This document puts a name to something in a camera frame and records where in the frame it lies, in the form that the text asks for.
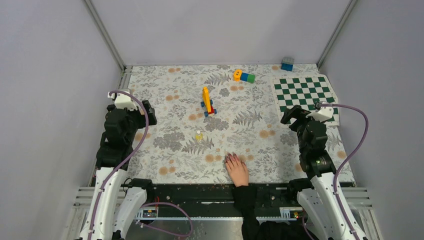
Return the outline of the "yellow nail polish bottle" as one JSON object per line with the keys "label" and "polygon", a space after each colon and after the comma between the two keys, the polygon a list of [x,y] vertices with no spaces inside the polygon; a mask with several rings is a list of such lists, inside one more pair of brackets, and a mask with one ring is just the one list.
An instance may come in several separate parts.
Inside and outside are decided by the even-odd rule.
{"label": "yellow nail polish bottle", "polygon": [[204,138],[204,137],[203,137],[203,133],[202,133],[200,130],[197,130],[197,131],[196,131],[196,134],[195,134],[195,139],[196,139],[197,141],[201,141],[203,138]]}

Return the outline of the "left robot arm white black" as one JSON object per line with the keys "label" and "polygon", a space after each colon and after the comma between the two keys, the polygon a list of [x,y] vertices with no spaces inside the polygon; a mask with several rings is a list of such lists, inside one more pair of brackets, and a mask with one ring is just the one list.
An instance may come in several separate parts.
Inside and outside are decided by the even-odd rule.
{"label": "left robot arm white black", "polygon": [[155,200],[153,183],[133,179],[123,202],[117,206],[121,185],[127,176],[129,160],[136,149],[133,141],[139,129],[157,124],[155,110],[148,100],[143,109],[107,107],[104,132],[96,153],[94,194],[86,220],[79,233],[80,240],[124,240],[141,205]]}

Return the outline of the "black sleeved forearm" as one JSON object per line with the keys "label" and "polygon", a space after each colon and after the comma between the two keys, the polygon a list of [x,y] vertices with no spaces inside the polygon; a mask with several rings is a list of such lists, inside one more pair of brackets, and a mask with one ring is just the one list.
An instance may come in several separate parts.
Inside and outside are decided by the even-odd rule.
{"label": "black sleeved forearm", "polygon": [[234,207],[241,212],[243,223],[241,233],[244,240],[309,240],[314,234],[307,234],[299,223],[265,221],[259,223],[255,215],[257,188],[253,185],[238,186],[232,190]]}

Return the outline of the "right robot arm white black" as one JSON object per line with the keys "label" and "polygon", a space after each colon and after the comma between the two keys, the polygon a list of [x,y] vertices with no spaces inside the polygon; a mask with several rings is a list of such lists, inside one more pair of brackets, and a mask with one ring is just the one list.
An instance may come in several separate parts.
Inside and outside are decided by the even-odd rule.
{"label": "right robot arm white black", "polygon": [[338,180],[340,169],[326,150],[326,121],[333,117],[334,105],[317,102],[315,111],[300,105],[284,110],[281,123],[297,135],[299,161],[306,178],[291,180],[287,201],[301,206],[303,216],[312,223],[305,226],[312,239],[366,240],[366,233],[355,219]]}

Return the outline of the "person's hand dark nails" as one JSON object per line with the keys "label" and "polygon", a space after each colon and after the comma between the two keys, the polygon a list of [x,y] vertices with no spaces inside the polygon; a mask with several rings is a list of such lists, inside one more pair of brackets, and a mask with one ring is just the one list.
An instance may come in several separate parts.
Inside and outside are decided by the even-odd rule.
{"label": "person's hand dark nails", "polygon": [[225,168],[235,187],[249,185],[248,168],[234,152],[225,156]]}

